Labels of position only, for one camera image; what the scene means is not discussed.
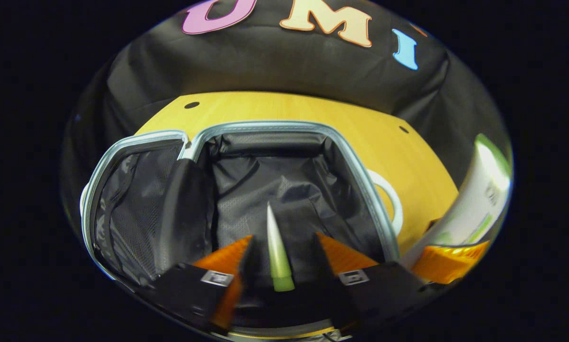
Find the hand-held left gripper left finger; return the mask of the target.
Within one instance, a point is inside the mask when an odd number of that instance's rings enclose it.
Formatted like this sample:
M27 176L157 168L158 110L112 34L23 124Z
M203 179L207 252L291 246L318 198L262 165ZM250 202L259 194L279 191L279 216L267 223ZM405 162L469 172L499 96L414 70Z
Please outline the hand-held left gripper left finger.
M195 262L178 263L156 278L157 306L203 333L227 335L235 309L257 269L256 238L247 235Z

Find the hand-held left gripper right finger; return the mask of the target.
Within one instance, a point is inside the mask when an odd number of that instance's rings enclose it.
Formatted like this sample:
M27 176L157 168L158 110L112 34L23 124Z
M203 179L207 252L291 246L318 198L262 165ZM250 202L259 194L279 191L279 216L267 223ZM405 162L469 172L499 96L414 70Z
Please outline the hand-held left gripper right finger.
M324 264L319 279L324 307L343 335L384 329L430 299L430 288L396 261L378 263L321 232L313 242Z

